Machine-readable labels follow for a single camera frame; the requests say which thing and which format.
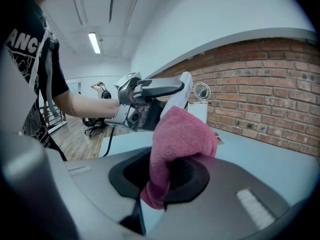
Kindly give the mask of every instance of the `pink towel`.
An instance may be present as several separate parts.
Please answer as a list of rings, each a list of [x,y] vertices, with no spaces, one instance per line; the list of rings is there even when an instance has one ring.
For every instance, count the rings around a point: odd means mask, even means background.
[[[173,106],[154,130],[150,180],[140,198],[154,209],[163,209],[165,196],[170,190],[168,164],[176,158],[197,153],[214,157],[216,151],[216,136],[210,127],[187,111]]]

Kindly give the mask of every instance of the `white ceiling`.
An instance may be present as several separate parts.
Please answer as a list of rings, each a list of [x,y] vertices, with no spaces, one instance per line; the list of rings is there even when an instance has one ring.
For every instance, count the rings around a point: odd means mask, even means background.
[[[47,0],[44,3],[42,8],[47,21],[64,50],[77,56],[129,60],[134,55],[148,22],[163,0],[114,0],[110,23],[110,0],[106,1],[105,9],[99,6],[99,0],[85,3],[87,13],[91,8],[91,14],[88,15],[91,20],[87,25],[80,23],[74,0]],[[95,32],[97,38],[103,40],[99,43],[101,54],[94,53],[88,37],[90,32]],[[60,52],[60,58],[67,59],[63,57],[64,54]]]

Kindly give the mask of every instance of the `cable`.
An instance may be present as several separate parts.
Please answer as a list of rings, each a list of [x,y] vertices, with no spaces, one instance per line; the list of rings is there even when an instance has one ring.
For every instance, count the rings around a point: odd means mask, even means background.
[[[110,150],[110,147],[111,147],[111,141],[112,141],[112,137],[113,137],[113,135],[114,135],[114,131],[115,131],[115,128],[112,127],[112,130],[111,130],[111,133],[110,133],[110,139],[109,139],[108,149],[107,149],[107,151],[105,152],[105,154],[103,155],[103,157],[105,157],[106,155],[109,154],[109,150]]]

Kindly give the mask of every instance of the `wooden floor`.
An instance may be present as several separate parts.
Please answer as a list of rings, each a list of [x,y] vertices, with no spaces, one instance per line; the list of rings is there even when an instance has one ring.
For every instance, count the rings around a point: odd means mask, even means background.
[[[95,130],[91,137],[84,131],[88,128],[82,120],[67,117],[67,124],[51,134],[55,143],[63,151],[68,161],[92,159],[99,157],[100,147],[104,138],[109,137],[112,127],[107,126],[103,132]],[[115,129],[113,136],[127,134],[128,131]]]

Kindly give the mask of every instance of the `round mirror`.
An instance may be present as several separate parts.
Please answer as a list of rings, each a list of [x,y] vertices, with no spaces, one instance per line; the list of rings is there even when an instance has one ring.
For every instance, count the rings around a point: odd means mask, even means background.
[[[193,87],[194,95],[199,100],[207,100],[211,95],[210,87],[204,82],[198,82]]]

